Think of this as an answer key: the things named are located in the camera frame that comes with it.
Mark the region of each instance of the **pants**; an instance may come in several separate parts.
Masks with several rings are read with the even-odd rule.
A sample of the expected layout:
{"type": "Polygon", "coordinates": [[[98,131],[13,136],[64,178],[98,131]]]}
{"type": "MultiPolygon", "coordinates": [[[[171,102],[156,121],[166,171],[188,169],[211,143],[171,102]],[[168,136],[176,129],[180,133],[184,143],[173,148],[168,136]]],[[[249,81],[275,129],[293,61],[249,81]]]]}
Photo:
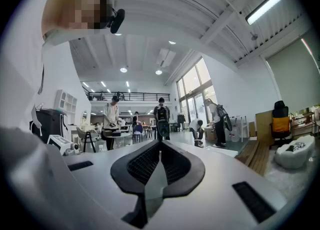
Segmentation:
{"type": "Polygon", "coordinates": [[[226,143],[226,135],[225,135],[225,129],[224,129],[224,117],[220,117],[220,121],[214,124],[215,126],[215,132],[216,132],[216,146],[221,146],[221,143],[226,143]]]}
{"type": "MultiPolygon", "coordinates": [[[[106,128],[106,130],[107,131],[111,131],[111,132],[115,132],[116,131],[116,129],[107,129],[106,128]]],[[[114,142],[114,138],[109,138],[109,137],[105,137],[104,135],[103,135],[103,131],[101,132],[101,138],[103,139],[103,140],[105,140],[105,143],[106,143],[106,149],[109,151],[109,150],[111,150],[111,147],[112,147],[112,144],[113,144],[113,142],[114,142]]]]}
{"type": "MultiPolygon", "coordinates": [[[[156,135],[158,137],[158,141],[162,141],[163,137],[159,133],[158,125],[156,126],[156,135]]],[[[165,137],[165,140],[170,140],[170,134],[169,134],[169,136],[165,137]]]]}
{"type": "MultiPolygon", "coordinates": [[[[196,131],[199,132],[198,140],[202,140],[204,136],[204,130],[202,128],[199,128],[197,130],[194,130],[193,128],[190,128],[190,132],[192,132],[193,138],[196,139],[196,131]]],[[[194,146],[198,147],[198,141],[194,141],[194,146]]]]}

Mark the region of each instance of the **white shirt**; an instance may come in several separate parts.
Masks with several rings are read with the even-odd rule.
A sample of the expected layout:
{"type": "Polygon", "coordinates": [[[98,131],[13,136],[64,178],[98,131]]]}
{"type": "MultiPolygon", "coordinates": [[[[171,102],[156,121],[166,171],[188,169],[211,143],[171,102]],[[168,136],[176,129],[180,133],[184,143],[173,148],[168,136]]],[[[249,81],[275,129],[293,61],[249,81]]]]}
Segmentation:
{"type": "Polygon", "coordinates": [[[103,108],[103,114],[105,116],[107,116],[107,118],[110,120],[106,120],[107,122],[107,126],[105,126],[105,129],[109,129],[109,130],[115,130],[117,128],[117,126],[110,126],[109,124],[113,123],[115,125],[117,125],[116,123],[116,118],[119,119],[119,108],[118,106],[115,105],[111,105],[111,104],[106,104],[105,107],[103,108]]]}
{"type": "Polygon", "coordinates": [[[189,128],[192,128],[192,129],[194,129],[195,131],[197,130],[197,129],[199,129],[201,126],[200,125],[198,125],[198,121],[200,121],[201,119],[194,119],[194,120],[192,120],[191,122],[190,122],[190,124],[189,124],[189,128]]]}
{"type": "Polygon", "coordinates": [[[6,26],[0,49],[0,126],[29,132],[44,67],[42,16],[46,2],[23,0],[6,26]]]}
{"type": "Polygon", "coordinates": [[[218,115],[217,106],[215,104],[210,104],[209,109],[213,116],[213,121],[218,123],[220,121],[220,116],[218,115]]]}

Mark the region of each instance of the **man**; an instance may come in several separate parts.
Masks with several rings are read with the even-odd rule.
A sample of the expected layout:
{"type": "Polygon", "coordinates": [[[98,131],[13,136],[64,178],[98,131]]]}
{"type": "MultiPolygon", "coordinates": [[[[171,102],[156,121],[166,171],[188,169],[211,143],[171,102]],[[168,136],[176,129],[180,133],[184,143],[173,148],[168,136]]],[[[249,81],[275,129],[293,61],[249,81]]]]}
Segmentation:
{"type": "MultiPolygon", "coordinates": [[[[157,105],[154,110],[153,110],[153,115],[154,115],[154,118],[155,118],[155,124],[156,124],[156,134],[157,134],[157,137],[158,137],[158,141],[162,141],[163,137],[160,135],[159,133],[159,128],[158,128],[158,119],[157,119],[157,114],[158,114],[158,109],[161,108],[161,107],[164,107],[167,112],[168,112],[168,121],[169,121],[169,118],[170,118],[170,110],[169,110],[169,107],[167,107],[165,105],[165,99],[163,97],[160,97],[159,98],[159,105],[157,105]]],[[[169,136],[166,136],[165,137],[165,140],[170,140],[170,135],[169,136]]]]}
{"type": "Polygon", "coordinates": [[[189,124],[189,130],[192,132],[194,138],[194,146],[198,148],[204,147],[203,142],[201,141],[204,136],[204,130],[201,128],[203,124],[204,122],[201,119],[194,119],[189,124]]]}
{"type": "Polygon", "coordinates": [[[101,29],[111,16],[109,0],[23,0],[3,34],[0,49],[0,126],[39,128],[35,102],[45,75],[44,36],[56,29],[101,29]]]}
{"type": "MultiPolygon", "coordinates": [[[[111,132],[115,132],[117,130],[117,121],[119,121],[119,108],[117,106],[118,101],[119,98],[117,96],[113,96],[111,103],[106,104],[103,108],[103,121],[106,121],[106,123],[103,124],[105,126],[105,130],[111,132]]],[[[111,150],[114,139],[103,136],[103,140],[106,142],[106,148],[111,150]]]]}
{"type": "Polygon", "coordinates": [[[216,148],[221,148],[222,146],[226,145],[224,118],[218,115],[217,104],[213,103],[210,98],[206,99],[204,103],[207,107],[209,107],[212,114],[212,120],[214,121],[217,142],[213,146],[216,148]]]}

